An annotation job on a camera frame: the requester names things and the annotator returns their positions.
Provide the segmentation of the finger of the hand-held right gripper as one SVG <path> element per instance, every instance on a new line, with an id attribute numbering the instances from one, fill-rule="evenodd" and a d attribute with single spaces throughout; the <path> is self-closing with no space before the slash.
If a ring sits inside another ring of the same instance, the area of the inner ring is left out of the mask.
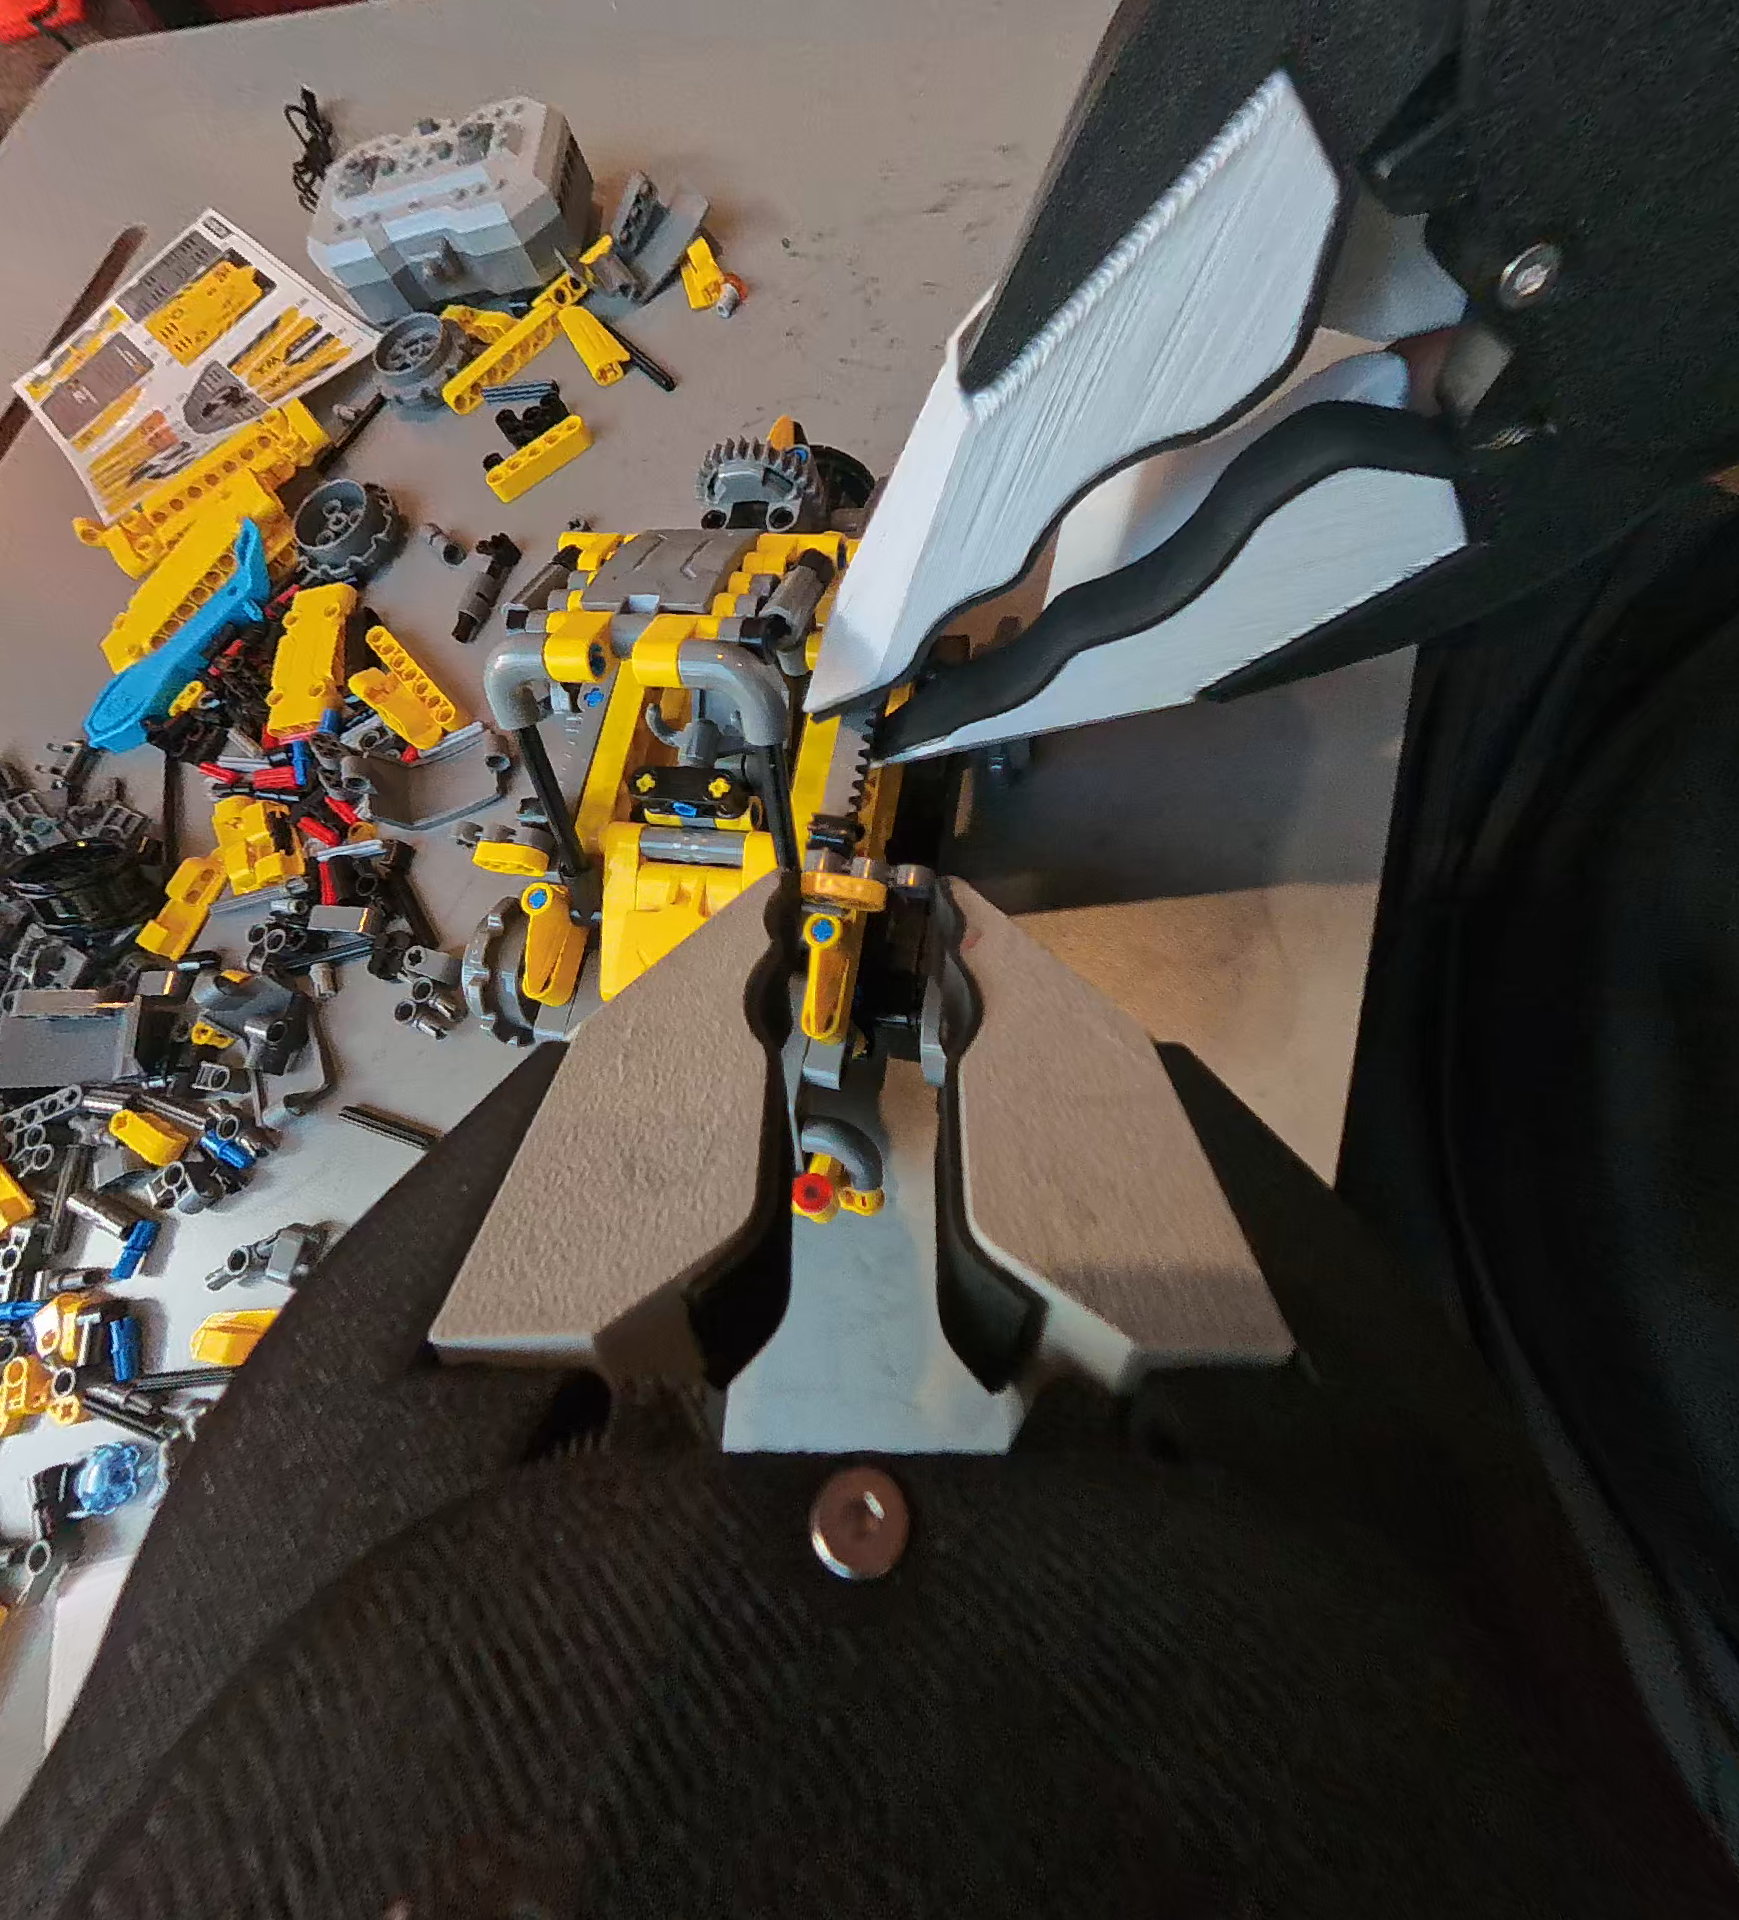
<path id="1" fill-rule="evenodd" d="M 1023 641 L 1044 613 L 1058 521 L 1101 484 L 1218 440 L 1334 355 L 1462 324 L 1430 217 L 1351 191 L 1292 71 L 1134 191 L 1134 210 L 1106 217 L 1106 252 L 1023 342 L 1003 342 L 1010 295 L 1033 287 L 1029 269 L 1023 250 L 945 342 L 833 596 L 819 719 Z M 1341 621 L 1379 621 L 1462 548 Z"/>
<path id="2" fill-rule="evenodd" d="M 1101 484 L 1052 539 L 1044 613 L 940 668 L 881 757 L 1189 708 L 1462 548 L 1447 453 L 1396 350 L 1334 355 L 1218 440 Z"/>

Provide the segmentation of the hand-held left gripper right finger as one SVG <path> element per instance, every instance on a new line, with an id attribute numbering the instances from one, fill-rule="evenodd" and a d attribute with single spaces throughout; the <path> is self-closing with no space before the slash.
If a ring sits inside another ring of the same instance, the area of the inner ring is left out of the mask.
<path id="1" fill-rule="evenodd" d="M 932 1299 L 977 1387 L 1278 1372 L 1295 1338 L 1134 1015 L 969 877 L 932 883 Z"/>

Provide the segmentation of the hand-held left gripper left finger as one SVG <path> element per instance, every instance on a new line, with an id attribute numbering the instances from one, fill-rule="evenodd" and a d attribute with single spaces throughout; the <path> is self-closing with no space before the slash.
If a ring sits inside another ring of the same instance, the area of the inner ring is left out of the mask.
<path id="1" fill-rule="evenodd" d="M 751 877 L 565 1047 L 432 1323 L 446 1363 L 731 1380 L 783 1319 L 783 945 Z"/>

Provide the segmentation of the yellow brick toy vehicle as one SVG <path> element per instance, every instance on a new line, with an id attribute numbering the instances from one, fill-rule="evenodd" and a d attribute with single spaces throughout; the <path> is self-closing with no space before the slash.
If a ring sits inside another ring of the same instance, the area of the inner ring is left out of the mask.
<path id="1" fill-rule="evenodd" d="M 798 877 L 792 757 L 811 719 L 823 621 L 881 496 L 871 471 L 811 440 L 798 414 L 716 437 L 685 528 L 565 528 L 494 613 L 481 708 L 508 729 L 538 811 L 481 831 L 477 868 L 518 872 L 505 996 L 578 1031 L 751 877 Z M 932 843 L 940 778 L 891 798 L 891 883 L 811 877 L 792 920 L 783 1099 L 792 1217 L 881 1217 L 883 1172 L 811 1090 L 932 1039 Z"/>

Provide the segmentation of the grey toothed rack brick assembly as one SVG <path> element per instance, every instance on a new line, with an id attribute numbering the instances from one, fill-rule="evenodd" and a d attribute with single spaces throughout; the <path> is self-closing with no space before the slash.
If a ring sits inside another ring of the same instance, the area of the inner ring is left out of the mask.
<path id="1" fill-rule="evenodd" d="M 811 877 L 881 877 L 891 883 L 883 831 L 898 798 L 898 765 L 871 765 L 881 709 L 833 709 L 798 723 L 792 821 L 798 821 L 798 883 Z"/>

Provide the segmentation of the grey desk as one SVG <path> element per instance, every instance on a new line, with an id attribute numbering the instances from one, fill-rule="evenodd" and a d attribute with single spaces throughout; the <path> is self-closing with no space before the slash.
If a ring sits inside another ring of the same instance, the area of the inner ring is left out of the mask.
<path id="1" fill-rule="evenodd" d="M 84 279 L 151 252 L 221 210 L 310 269 L 282 110 L 316 86 L 337 128 L 405 134 L 505 96 L 567 113 L 600 193 L 653 171 L 714 193 L 714 236 L 745 279 L 731 324 L 679 295 L 628 330 L 668 378 L 589 397 L 589 457 L 508 515 L 477 464 L 481 425 L 368 425 L 355 471 L 412 521 L 465 546 L 508 528 L 527 561 L 565 528 L 685 521 L 704 440 L 798 414 L 811 437 L 891 471 L 952 324 L 1003 278 L 1074 79 L 1117 10 L 330 10 L 208 31 L 105 43 L 52 69 L 0 141 L 0 425 L 14 378 L 77 308 Z M 115 559 L 72 539 L 77 476 L 18 425 L 0 457 L 0 750 L 35 765 L 77 729 L 97 692 L 97 634 L 129 604 Z M 971 808 L 969 872 L 1156 1039 L 1189 1039 L 1325 1179 L 1360 1015 L 1379 868 L 1392 831 L 1412 659 L 1242 708 L 1176 708 L 1033 742 L 1023 784 Z M 432 1125 L 465 1118 L 518 1052 L 456 1031 L 414 1039 L 383 977 L 330 1015 L 337 1092 L 277 1169 L 213 1217 L 164 1233 L 150 1299 L 171 1353 L 208 1308 L 203 1274 L 282 1221 L 360 1221 L 414 1162 L 337 1118 L 368 1099 Z M 735 1416 L 783 1442 L 764 1387 L 811 1387 L 819 1416 L 898 1452 L 990 1452 L 1023 1397 L 987 1397 L 945 1347 L 917 1347 L 932 1269 L 932 1092 L 883 1070 L 891 1193 L 881 1221 L 798 1233 L 854 1299 L 792 1303 Z M 150 1518 L 129 1509 L 94 1561 L 0 1641 L 0 1826 L 62 1733 Z"/>

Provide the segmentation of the grey curved fender piece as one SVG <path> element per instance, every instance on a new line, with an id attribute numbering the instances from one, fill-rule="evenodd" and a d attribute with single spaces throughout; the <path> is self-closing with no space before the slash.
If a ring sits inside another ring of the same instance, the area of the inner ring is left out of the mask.
<path id="1" fill-rule="evenodd" d="M 368 778 L 368 821 L 386 831 L 456 829 L 505 798 L 508 741 L 487 723 L 456 723 L 414 757 L 360 750 L 355 769 Z"/>

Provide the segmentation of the pile of loose brick pieces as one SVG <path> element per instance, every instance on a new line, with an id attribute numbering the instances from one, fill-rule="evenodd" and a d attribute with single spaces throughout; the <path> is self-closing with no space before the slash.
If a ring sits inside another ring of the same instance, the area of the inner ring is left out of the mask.
<path id="1" fill-rule="evenodd" d="M 685 504 L 685 457 L 628 440 L 639 412 L 565 414 L 525 437 L 518 412 L 386 431 L 383 491 L 405 548 L 355 593 L 345 709 L 316 741 L 265 741 L 265 681 L 293 576 L 293 504 L 346 476 L 355 414 L 282 402 L 151 484 L 77 548 L 131 581 L 208 515 L 282 510 L 260 625 L 213 642 L 131 750 L 52 741 L 25 769 L 0 750 L 0 872 L 62 839 L 141 839 L 164 916 L 105 934 L 38 934 L 0 883 L 0 1673 L 115 1607 L 227 1363 L 310 1283 L 376 1162 L 355 1092 L 465 1116 L 487 1075 L 422 1070 L 465 1029 L 456 953 L 494 872 L 472 843 L 538 811 L 508 742 L 505 798 L 432 831 L 368 821 L 360 750 L 414 757 L 487 723 L 481 659 L 494 613 L 565 528 L 626 504 Z M 62 652 L 0 652 L 0 719 L 18 692 L 94 708 L 115 673 Z"/>

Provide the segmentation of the grey angled panel piece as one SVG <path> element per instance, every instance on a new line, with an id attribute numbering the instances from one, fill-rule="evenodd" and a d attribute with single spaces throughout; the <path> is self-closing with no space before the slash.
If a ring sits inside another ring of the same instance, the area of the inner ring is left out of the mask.
<path id="1" fill-rule="evenodd" d="M 626 174 L 618 217 L 609 217 L 609 252 L 600 259 L 600 287 L 618 308 L 642 308 L 685 259 L 685 250 L 704 236 L 714 193 L 696 191 L 660 191 L 642 171 Z"/>

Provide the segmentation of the person's black clothed torso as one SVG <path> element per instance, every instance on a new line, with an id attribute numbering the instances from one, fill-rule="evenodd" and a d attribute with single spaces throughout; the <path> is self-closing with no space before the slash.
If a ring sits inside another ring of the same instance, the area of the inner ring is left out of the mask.
<path id="1" fill-rule="evenodd" d="M 1334 1179 L 1492 1353 L 1739 1866 L 1739 496 L 1412 673 Z"/>

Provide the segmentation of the yellow rectangular panel piece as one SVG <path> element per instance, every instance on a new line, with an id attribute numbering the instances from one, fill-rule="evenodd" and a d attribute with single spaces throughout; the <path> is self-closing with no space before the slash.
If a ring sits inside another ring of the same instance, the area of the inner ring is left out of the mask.
<path id="1" fill-rule="evenodd" d="M 233 510 L 213 504 L 197 515 L 166 559 L 131 581 L 129 613 L 105 625 L 97 659 L 123 681 L 129 668 L 151 659 L 227 576 L 244 521 L 277 539 L 282 510 Z"/>
<path id="2" fill-rule="evenodd" d="M 293 593 L 277 641 L 265 741 L 316 741 L 345 709 L 355 581 Z"/>

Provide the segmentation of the grey battery box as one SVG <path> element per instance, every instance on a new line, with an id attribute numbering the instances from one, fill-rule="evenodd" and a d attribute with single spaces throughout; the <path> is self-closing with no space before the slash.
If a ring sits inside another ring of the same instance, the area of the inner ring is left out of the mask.
<path id="1" fill-rule="evenodd" d="M 600 236 L 589 161 L 543 99 L 487 99 L 330 161 L 310 259 L 360 324 L 538 295 Z"/>

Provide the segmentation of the blue brick separator tool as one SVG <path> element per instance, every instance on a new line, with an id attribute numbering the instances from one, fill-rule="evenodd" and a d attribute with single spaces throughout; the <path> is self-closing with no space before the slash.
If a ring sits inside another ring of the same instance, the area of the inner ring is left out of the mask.
<path id="1" fill-rule="evenodd" d="M 260 604 L 265 604 L 265 548 L 260 528 L 244 521 L 233 576 L 151 659 L 97 683 L 97 699 L 84 708 L 84 742 L 131 750 L 150 723 L 166 719 L 171 692 L 208 673 L 213 642 L 244 625 L 260 625 Z"/>

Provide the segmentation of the grey toothed wheel hub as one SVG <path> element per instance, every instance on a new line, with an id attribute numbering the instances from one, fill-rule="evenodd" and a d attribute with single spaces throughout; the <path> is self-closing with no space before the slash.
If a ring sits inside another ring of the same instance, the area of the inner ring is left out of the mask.
<path id="1" fill-rule="evenodd" d="M 368 581 L 405 548 L 405 510 L 383 484 L 330 476 L 293 504 L 293 576 L 316 581 Z"/>
<path id="2" fill-rule="evenodd" d="M 405 414 L 439 414 L 446 384 L 465 368 L 472 335 L 451 316 L 405 316 L 376 335 L 368 378 L 376 397 Z"/>

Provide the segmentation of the yellow sticker sheet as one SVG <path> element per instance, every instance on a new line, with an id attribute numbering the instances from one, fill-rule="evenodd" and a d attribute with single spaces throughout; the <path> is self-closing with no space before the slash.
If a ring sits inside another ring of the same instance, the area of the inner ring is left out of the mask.
<path id="1" fill-rule="evenodd" d="M 221 210 L 14 378 L 97 521 L 213 457 L 233 431 L 376 355 L 376 330 Z"/>

